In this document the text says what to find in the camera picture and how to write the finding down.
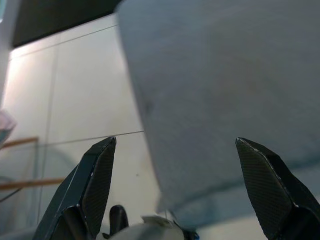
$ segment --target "wooden rail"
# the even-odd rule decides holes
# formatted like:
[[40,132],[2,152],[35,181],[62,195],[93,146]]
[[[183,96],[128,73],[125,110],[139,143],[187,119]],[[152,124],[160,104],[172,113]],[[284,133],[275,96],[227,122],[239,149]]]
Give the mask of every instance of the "wooden rail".
[[13,141],[7,141],[3,144],[2,148],[8,148],[8,147],[13,147],[16,145],[21,145],[21,144],[28,144],[28,143],[37,143],[39,138],[37,136],[35,137],[28,137],[28,138],[22,138],[22,139],[17,139]]
[[64,179],[65,179],[64,177],[61,177],[61,178],[45,178],[45,179],[39,179],[39,180],[7,182],[7,183],[0,184],[0,191],[60,184]]

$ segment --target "gray cloth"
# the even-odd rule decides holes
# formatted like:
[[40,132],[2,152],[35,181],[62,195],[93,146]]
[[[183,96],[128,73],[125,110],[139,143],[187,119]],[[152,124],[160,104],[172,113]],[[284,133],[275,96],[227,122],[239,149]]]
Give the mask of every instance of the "gray cloth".
[[265,145],[300,174],[307,170],[301,180],[319,193],[312,184],[320,178],[319,11],[314,0],[119,6],[162,192],[158,211],[169,209],[188,228],[251,212],[236,137]]

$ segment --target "fabric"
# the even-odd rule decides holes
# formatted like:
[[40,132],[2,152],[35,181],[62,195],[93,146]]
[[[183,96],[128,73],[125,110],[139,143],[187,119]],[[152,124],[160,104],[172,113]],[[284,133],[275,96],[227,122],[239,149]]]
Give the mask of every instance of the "fabric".
[[253,213],[234,145],[278,153],[320,187],[320,2],[127,0],[119,32],[169,209],[196,228]]

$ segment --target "floor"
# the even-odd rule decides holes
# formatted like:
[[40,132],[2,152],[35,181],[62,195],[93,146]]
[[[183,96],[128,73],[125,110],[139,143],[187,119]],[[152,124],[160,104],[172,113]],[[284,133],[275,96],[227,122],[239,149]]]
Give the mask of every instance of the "floor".
[[[160,195],[117,31],[116,16],[109,15],[15,49],[2,99],[17,121],[10,139],[38,136],[39,143],[1,151],[0,181],[65,177],[92,144],[116,136],[103,231],[112,205],[122,204],[134,224],[155,214]],[[36,226],[56,189],[26,188],[1,203],[0,233]],[[255,216],[199,235],[265,239]]]

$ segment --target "dark ceiling panel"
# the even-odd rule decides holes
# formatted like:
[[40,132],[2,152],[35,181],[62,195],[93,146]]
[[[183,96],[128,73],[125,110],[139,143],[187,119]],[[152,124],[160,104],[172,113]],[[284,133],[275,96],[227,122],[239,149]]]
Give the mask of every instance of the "dark ceiling panel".
[[22,0],[14,47],[112,14],[121,0]]

